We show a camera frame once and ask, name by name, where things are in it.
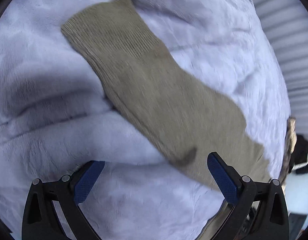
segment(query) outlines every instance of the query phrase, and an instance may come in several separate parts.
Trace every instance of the white blanket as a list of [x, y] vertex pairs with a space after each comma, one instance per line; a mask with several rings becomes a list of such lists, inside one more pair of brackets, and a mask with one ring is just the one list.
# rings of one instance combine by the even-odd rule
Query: white blanket
[[[34, 178], [108, 163], [80, 207], [104, 240], [193, 240], [223, 197], [171, 167], [112, 109], [60, 26], [108, 0], [13, 0], [0, 20], [0, 217], [20, 235]], [[278, 177], [289, 101], [250, 0], [133, 0], [181, 68], [242, 109]]]

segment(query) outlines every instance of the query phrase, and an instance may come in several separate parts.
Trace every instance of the blue textured pad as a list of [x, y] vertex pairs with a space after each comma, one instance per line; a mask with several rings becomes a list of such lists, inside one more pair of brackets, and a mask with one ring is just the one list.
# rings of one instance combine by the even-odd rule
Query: blue textured pad
[[101, 174], [105, 162], [93, 162], [87, 171], [81, 176], [74, 186], [74, 202], [76, 205], [86, 200], [97, 178]]
[[209, 154], [207, 157], [207, 166], [226, 201], [236, 205], [238, 203], [237, 187], [212, 154]]

